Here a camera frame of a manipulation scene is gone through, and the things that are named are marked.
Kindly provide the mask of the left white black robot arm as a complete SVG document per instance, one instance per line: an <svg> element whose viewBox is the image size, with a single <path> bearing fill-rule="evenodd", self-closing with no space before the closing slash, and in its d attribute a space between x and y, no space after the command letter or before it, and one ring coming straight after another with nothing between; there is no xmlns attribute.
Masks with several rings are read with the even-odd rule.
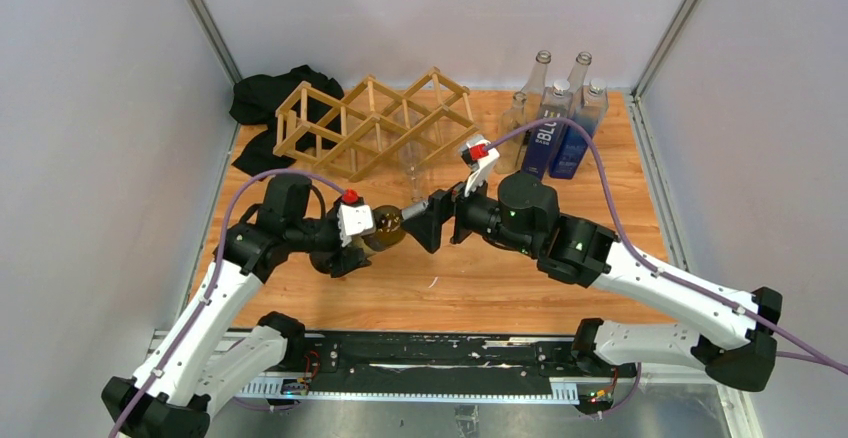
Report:
<svg viewBox="0 0 848 438"><path fill-rule="evenodd" d="M367 265L358 237L374 232L372 208L354 190L315 173L272 169L245 182L225 211L214 259L164 340L129 378L113 377L101 398L109 434L202 437L249 382L277 366L316 371L304 325L285 314L262 317L221 357L213 353L245 305L292 253L322 253L327 274Z"/></svg>

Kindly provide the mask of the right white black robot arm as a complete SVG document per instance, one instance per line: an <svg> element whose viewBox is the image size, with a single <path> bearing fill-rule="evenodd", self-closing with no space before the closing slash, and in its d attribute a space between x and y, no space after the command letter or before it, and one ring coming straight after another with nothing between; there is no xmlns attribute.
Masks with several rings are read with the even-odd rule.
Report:
<svg viewBox="0 0 848 438"><path fill-rule="evenodd" d="M476 234L532 258L560 283L626 296L673 318L658 325L582 320L569 360L584 375L632 363L683 366L748 392L764 390L771 378L777 342L763 322L780 317L775 290L734 290L675 268L609 228L561 213L556 190L522 172L504 178L494 198L485 185L438 190L404 209L401 227L434 253L448 220L454 244Z"/></svg>

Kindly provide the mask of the blue bottle silver cap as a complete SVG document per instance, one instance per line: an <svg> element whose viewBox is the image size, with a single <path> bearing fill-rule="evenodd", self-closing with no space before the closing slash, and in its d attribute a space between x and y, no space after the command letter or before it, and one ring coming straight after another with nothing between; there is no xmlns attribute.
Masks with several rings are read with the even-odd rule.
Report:
<svg viewBox="0 0 848 438"><path fill-rule="evenodd" d="M606 81L602 78L592 78L574 95L569 118L593 137L608 108ZM575 127L567 125L559 150L549 167L549 176L555 179L572 179L588 148L588 140Z"/></svg>

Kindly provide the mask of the blue bottle cork stopper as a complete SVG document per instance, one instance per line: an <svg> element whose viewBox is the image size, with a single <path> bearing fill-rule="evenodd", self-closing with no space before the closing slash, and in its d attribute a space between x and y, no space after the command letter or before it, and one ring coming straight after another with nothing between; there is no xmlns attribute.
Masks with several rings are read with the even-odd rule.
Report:
<svg viewBox="0 0 848 438"><path fill-rule="evenodd" d="M535 118L538 126L525 133L522 172L544 178L563 132L563 123L555 118L568 117L572 100L572 85L566 79L556 80L545 89Z"/></svg>

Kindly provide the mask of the clear bottle black label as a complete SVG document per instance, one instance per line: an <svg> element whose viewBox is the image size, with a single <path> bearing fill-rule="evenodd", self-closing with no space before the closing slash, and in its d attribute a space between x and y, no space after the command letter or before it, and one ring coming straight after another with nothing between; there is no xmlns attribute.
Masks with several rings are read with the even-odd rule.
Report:
<svg viewBox="0 0 848 438"><path fill-rule="evenodd" d="M573 95L577 95L581 87L584 85L592 59L592 54L588 51L581 51L575 57L574 64L567 78L567 81L570 84L569 92Z"/></svg>

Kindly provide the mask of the dark green wine bottle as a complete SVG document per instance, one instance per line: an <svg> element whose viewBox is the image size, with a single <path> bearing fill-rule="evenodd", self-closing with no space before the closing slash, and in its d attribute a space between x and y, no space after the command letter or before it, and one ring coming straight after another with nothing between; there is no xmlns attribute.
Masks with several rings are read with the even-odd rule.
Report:
<svg viewBox="0 0 848 438"><path fill-rule="evenodd" d="M407 235L402 224L423 213L426 208L426 201L420 201L405 208L394 205L381 205L374 208L372 210L374 230L370 234L360 236L362 248L366 254L380 253L400 243Z"/></svg>

